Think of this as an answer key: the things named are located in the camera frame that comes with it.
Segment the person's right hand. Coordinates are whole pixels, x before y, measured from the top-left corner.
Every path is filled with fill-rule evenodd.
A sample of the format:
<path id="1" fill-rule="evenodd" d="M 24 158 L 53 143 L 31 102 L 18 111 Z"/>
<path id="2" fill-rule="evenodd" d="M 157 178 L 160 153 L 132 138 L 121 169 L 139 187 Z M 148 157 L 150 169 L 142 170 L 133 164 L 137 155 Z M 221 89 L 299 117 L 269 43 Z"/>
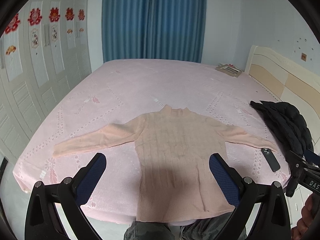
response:
<path id="1" fill-rule="evenodd" d="M 291 239 L 319 239 L 319 195 L 313 193 L 307 198 L 301 215 L 291 229 Z"/>

